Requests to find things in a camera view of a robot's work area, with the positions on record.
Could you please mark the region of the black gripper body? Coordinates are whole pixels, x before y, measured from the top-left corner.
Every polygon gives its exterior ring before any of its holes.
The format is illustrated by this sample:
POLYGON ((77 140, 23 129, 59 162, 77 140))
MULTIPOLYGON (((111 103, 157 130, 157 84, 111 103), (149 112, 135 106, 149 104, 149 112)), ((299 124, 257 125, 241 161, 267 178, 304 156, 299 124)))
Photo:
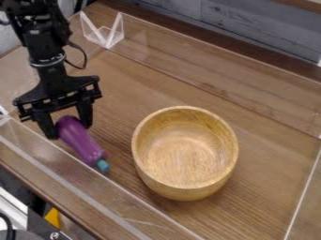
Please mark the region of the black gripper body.
POLYGON ((39 84, 12 102, 22 121, 34 120, 35 112, 54 113, 77 107, 82 99, 94 103, 102 97, 98 76, 70 76, 63 65, 40 67, 38 73, 39 84))

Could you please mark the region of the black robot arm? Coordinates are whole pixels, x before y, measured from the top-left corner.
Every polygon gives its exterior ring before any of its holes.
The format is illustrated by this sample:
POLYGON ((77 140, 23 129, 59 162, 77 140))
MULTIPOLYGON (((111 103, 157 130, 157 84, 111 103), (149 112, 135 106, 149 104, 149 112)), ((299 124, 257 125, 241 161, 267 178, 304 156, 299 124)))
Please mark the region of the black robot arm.
POLYGON ((79 49, 71 41, 71 24, 61 10, 58 0, 0 0, 0 20, 8 25, 30 54, 30 66, 36 70, 39 83, 12 101, 23 121, 38 123, 49 139, 58 138, 51 114, 74 107, 81 122, 93 125, 93 103, 102 97, 99 77, 71 76, 66 66, 65 48, 79 49))

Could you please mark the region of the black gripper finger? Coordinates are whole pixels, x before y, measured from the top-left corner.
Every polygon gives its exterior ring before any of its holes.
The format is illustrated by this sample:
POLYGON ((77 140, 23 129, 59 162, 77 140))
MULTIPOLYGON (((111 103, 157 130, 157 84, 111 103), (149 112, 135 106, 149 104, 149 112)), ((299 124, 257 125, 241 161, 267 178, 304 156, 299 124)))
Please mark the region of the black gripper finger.
POLYGON ((58 132, 55 128, 55 124, 53 122, 51 113, 50 112, 35 112, 32 114, 32 119, 38 123, 46 137, 50 140, 58 139, 58 132))
POLYGON ((93 125, 93 103, 89 98, 78 102, 77 111, 82 124, 86 128, 90 128, 93 125))

